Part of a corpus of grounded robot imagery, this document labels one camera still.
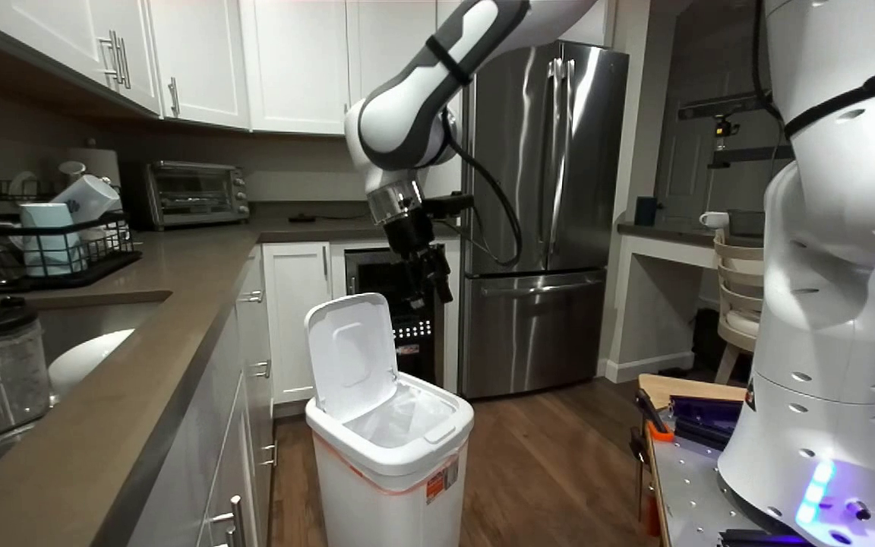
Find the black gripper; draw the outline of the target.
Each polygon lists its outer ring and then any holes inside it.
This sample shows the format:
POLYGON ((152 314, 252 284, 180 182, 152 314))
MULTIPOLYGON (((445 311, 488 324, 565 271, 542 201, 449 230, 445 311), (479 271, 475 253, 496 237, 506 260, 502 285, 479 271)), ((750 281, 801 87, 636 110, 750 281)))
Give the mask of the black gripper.
POLYGON ((429 277, 441 305, 452 300, 449 262, 444 245, 431 245, 435 224, 461 216, 475 206, 472 194, 449 193, 444 199, 425 199, 416 181, 396 181, 367 194, 372 222, 386 230, 390 245, 400 254, 407 300, 425 298, 425 281, 413 254, 429 248, 429 277))

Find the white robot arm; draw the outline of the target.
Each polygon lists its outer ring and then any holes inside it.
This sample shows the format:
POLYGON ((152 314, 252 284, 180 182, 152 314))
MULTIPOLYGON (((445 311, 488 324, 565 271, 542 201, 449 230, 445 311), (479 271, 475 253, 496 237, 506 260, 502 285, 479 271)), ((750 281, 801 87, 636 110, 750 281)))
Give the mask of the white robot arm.
POLYGON ((875 0, 761 0, 792 162, 764 189, 761 314, 717 457, 817 547, 875 547, 875 0))

